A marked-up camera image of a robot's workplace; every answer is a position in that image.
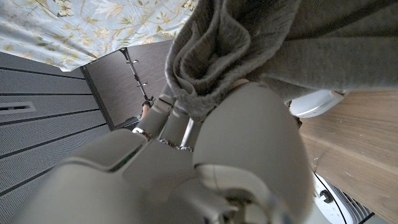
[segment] white robotic arm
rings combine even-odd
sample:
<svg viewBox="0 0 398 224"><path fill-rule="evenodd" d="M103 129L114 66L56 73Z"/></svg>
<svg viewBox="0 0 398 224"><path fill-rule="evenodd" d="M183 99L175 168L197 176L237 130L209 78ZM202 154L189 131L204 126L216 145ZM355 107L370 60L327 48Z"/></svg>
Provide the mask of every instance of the white robotic arm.
<svg viewBox="0 0 398 224"><path fill-rule="evenodd" d="M171 96L165 87L133 133L113 131L72 153L14 223L304 219L312 201L310 167L276 94L258 83L240 86L190 134L189 116Z"/></svg>

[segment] gray wall panel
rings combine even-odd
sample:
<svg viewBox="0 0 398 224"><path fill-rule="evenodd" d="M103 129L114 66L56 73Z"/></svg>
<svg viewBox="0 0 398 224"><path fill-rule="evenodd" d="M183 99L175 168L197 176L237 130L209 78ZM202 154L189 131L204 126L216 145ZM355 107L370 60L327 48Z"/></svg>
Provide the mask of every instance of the gray wall panel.
<svg viewBox="0 0 398 224"><path fill-rule="evenodd" d="M21 207L28 196L42 183L46 176L47 174L44 174L0 197L0 208L2 210L0 212L0 223L9 223L11 221L12 216L17 212L18 208Z"/></svg>
<svg viewBox="0 0 398 224"><path fill-rule="evenodd" d="M0 156L104 124L101 111L0 126Z"/></svg>
<svg viewBox="0 0 398 224"><path fill-rule="evenodd" d="M91 94L86 80L0 69L0 93Z"/></svg>
<svg viewBox="0 0 398 224"><path fill-rule="evenodd" d="M0 114L0 123L98 109L93 96L0 96L0 103L33 102L36 112Z"/></svg>
<svg viewBox="0 0 398 224"><path fill-rule="evenodd" d="M57 164L67 154L109 132L107 125L0 160L0 192Z"/></svg>
<svg viewBox="0 0 398 224"><path fill-rule="evenodd" d="M72 72L62 72L58 67L46 65L26 58L21 58L0 52L0 67L11 68L32 72L42 72L54 75L65 75L68 77L84 78L80 68L74 69Z"/></svg>

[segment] air vent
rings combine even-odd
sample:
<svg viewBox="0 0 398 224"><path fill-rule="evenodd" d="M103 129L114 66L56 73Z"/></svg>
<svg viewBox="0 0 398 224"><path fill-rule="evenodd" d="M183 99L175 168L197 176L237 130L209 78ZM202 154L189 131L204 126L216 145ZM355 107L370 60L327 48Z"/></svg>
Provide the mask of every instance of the air vent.
<svg viewBox="0 0 398 224"><path fill-rule="evenodd" d="M32 102L0 103L0 114L2 115L35 111L36 108Z"/></svg>
<svg viewBox="0 0 398 224"><path fill-rule="evenodd" d="M333 186L333 185L331 185L331 186L334 188L335 192L344 200L344 202L347 204L349 209L352 211L352 213L355 216L356 223L361 222L368 215L371 214L371 211L369 211L369 209L362 206L359 202L355 201L352 197L345 194L344 192L342 192L340 189L336 188L335 186Z"/></svg>

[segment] gray towel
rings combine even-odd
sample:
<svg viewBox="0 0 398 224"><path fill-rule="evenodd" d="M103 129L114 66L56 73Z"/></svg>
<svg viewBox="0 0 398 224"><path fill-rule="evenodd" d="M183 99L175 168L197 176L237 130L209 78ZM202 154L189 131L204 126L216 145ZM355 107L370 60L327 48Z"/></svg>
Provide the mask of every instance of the gray towel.
<svg viewBox="0 0 398 224"><path fill-rule="evenodd" d="M172 44L167 82L194 120L240 78L263 82L284 101L317 89L396 88L397 8L371 0L201 0Z"/></svg>

